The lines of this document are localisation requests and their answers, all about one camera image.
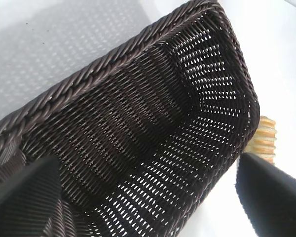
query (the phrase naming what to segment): basket weave pattern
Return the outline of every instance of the basket weave pattern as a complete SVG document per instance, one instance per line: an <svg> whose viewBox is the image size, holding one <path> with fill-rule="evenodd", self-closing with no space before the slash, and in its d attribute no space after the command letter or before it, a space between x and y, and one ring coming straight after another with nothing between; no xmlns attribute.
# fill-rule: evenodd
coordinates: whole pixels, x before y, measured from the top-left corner
<svg viewBox="0 0 296 237"><path fill-rule="evenodd" d="M0 121L0 183L54 154L44 236L176 236L258 122L223 9L195 0Z"/></svg>

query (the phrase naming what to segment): textured white surface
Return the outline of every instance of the textured white surface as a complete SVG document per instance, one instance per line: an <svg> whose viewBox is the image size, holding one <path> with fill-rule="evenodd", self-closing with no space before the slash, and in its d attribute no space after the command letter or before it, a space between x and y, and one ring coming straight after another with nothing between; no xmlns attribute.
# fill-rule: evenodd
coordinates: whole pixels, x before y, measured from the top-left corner
<svg viewBox="0 0 296 237"><path fill-rule="evenodd" d="M149 24L133 0L0 0L0 119Z"/></svg>

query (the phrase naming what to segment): white wall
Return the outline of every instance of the white wall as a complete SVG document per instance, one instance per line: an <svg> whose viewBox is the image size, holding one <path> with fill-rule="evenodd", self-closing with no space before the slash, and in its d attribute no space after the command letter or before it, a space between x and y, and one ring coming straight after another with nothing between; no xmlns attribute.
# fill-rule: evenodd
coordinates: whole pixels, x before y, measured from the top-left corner
<svg viewBox="0 0 296 237"><path fill-rule="evenodd" d="M278 130L276 165L296 178L296 8L283 0L221 0L241 45L261 114Z"/></svg>

